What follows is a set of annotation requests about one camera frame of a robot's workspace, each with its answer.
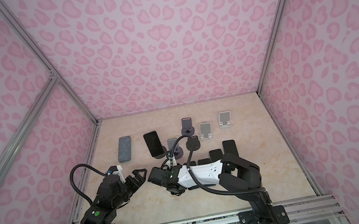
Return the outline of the blue-edged black phone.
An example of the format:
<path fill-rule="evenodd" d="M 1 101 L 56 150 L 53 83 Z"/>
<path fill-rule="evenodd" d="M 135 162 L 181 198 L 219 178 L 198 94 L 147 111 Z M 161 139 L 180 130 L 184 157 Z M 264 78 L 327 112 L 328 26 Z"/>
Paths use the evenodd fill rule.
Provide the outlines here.
<path fill-rule="evenodd" d="M 201 159 L 199 160 L 197 163 L 198 165 L 206 165 L 206 164 L 210 164 L 212 161 L 210 158 L 206 158 L 206 159 Z"/>

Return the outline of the black front phone stand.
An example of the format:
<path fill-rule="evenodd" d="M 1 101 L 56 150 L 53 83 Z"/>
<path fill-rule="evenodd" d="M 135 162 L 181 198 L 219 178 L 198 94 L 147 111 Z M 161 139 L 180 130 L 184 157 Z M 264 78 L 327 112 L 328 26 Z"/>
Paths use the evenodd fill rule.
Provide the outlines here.
<path fill-rule="evenodd" d="M 200 139 L 198 136 L 193 136 L 188 138 L 187 142 L 186 142 L 186 147 L 188 151 L 197 151 L 201 148 L 200 145 Z"/>

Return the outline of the green-edged black phone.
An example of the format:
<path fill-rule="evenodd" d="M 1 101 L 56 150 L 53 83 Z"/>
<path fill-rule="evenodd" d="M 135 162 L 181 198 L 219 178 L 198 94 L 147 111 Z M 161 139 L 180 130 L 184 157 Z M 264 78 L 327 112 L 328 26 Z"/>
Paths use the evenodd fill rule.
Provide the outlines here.
<path fill-rule="evenodd" d="M 209 156 L 212 162 L 216 162 L 223 158 L 223 152 L 221 149 L 211 150 Z"/>

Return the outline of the grey round stand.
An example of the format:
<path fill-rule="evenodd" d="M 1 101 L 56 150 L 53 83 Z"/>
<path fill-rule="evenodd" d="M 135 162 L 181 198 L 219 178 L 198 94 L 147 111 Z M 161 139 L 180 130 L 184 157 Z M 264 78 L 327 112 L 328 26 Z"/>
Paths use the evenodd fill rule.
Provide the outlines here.
<path fill-rule="evenodd" d="M 168 143 L 168 148 L 171 152 L 173 152 L 175 159 L 179 160 L 183 157 L 184 151 L 179 144 L 176 144 L 176 146 L 174 146 L 176 141 L 177 138 L 170 138 L 167 140 L 167 143 Z"/>
<path fill-rule="evenodd" d="M 181 134 L 183 136 L 185 135 L 194 136 L 195 128 L 192 125 L 192 119 L 190 117 L 182 118 L 181 124 L 182 124 Z"/>

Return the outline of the white folding phone stand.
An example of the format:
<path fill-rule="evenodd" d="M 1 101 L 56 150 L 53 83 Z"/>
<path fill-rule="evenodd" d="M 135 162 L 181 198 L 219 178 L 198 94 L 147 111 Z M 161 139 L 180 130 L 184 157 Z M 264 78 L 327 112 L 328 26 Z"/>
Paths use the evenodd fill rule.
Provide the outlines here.
<path fill-rule="evenodd" d="M 200 123 L 199 124 L 199 128 L 200 128 L 200 138 L 202 140 L 207 140 L 207 139 L 212 139 L 213 135 L 212 135 L 212 126 L 210 122 L 206 122 L 206 123 Z"/>

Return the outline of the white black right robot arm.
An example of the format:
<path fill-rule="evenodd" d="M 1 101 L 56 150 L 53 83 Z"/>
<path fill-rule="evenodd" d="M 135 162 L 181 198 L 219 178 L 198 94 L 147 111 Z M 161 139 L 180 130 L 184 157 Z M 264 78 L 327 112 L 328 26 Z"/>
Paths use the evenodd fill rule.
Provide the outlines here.
<path fill-rule="evenodd" d="M 262 185 L 260 167 L 232 153 L 209 164 L 154 167 L 148 181 L 180 196 L 199 188 L 220 196 L 234 196 L 249 203 L 252 209 L 241 224 L 281 224 L 267 190 Z"/>

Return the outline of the black left rear stand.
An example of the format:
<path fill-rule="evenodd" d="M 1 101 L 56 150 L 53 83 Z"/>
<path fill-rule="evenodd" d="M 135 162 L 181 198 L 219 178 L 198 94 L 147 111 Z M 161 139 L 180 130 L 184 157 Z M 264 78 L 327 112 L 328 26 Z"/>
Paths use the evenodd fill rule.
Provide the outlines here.
<path fill-rule="evenodd" d="M 167 155 L 167 149 L 165 146 L 162 146 L 162 150 L 163 150 L 163 153 L 162 154 L 159 154 L 158 156 L 155 156 L 155 159 L 162 159 L 162 158 L 166 158 L 166 155 Z"/>

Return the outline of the white rear right stand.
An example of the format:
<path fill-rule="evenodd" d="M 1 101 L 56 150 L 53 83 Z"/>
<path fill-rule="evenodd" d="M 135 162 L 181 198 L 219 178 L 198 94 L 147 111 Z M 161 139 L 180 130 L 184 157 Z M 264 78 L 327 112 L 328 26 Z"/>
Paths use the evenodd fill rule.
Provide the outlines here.
<path fill-rule="evenodd" d="M 220 128 L 229 128 L 231 127 L 231 112 L 225 111 L 219 113 L 219 127 Z"/>

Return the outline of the grey foam pad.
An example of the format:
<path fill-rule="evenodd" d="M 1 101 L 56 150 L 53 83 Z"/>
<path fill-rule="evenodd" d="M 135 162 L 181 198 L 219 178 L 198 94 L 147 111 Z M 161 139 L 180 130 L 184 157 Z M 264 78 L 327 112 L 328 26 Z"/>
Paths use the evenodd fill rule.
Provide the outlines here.
<path fill-rule="evenodd" d="M 119 163 L 129 162 L 132 158 L 132 147 L 130 136 L 122 136 L 118 140 L 118 161 Z"/>

